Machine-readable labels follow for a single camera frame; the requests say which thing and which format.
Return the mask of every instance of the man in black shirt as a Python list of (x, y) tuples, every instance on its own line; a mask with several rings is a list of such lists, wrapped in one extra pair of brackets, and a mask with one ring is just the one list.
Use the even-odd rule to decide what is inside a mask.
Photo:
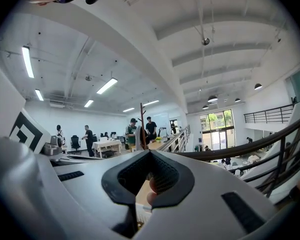
[(151, 121), (150, 116), (148, 116), (146, 119), (148, 120), (148, 123), (145, 125), (145, 129), (149, 134), (149, 140), (154, 140), (157, 137), (157, 133), (156, 133), (157, 125), (155, 122)]
[(92, 130), (89, 130), (89, 126), (88, 125), (85, 125), (84, 129), (85, 129), (85, 135), (81, 139), (82, 140), (85, 139), (86, 149), (89, 152), (89, 157), (94, 157), (95, 154), (92, 151), (92, 144), (94, 142)]

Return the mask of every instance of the dark slot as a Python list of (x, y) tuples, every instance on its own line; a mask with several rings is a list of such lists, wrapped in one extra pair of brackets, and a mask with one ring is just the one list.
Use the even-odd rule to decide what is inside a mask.
[(64, 182), (64, 181), (72, 180), (74, 178), (78, 178), (82, 175), (84, 175), (84, 173), (78, 170), (78, 171), (58, 175), (58, 178), (61, 182)]
[(221, 197), (247, 234), (255, 231), (265, 223), (237, 193), (229, 192), (222, 194)]

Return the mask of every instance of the hand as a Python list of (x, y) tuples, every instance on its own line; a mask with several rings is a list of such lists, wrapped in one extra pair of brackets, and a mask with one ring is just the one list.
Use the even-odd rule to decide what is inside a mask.
[(150, 192), (146, 195), (146, 200), (149, 203), (149, 205), (152, 206), (154, 199), (157, 197), (157, 190), (155, 186), (155, 179), (151, 178), (149, 181), (150, 188), (152, 189), (153, 192)]

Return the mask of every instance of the white ceiling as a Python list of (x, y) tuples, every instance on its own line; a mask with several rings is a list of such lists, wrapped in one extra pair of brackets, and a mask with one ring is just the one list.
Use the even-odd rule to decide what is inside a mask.
[[(29, 78), (22, 46), (30, 47), (34, 78)], [(66, 107), (119, 113), (139, 108), (140, 102), (167, 101), (157, 85), (114, 52), (70, 27), (39, 16), (15, 13), (0, 35), (0, 65), (28, 100), (63, 102)], [(118, 83), (102, 95), (96, 92), (111, 79)]]
[[(265, 64), (265, 54), (284, 37), (287, 17), (273, 0), (123, 0), (147, 24), (171, 60), (189, 106), (201, 109), (209, 95), (219, 102), (246, 98), (256, 84), (253, 73)], [(202, 52), (198, 6), (203, 9)]]

